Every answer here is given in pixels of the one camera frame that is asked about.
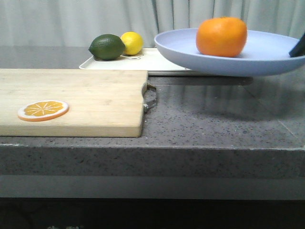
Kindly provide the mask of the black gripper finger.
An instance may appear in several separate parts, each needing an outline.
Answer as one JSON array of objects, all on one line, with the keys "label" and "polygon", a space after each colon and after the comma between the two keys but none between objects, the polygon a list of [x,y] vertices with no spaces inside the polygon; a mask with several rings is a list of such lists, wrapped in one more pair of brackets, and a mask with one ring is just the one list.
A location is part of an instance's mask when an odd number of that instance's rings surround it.
[{"label": "black gripper finger", "polygon": [[298,43],[294,46],[294,48],[289,52],[290,57],[299,57],[305,54],[305,33],[300,38]]}]

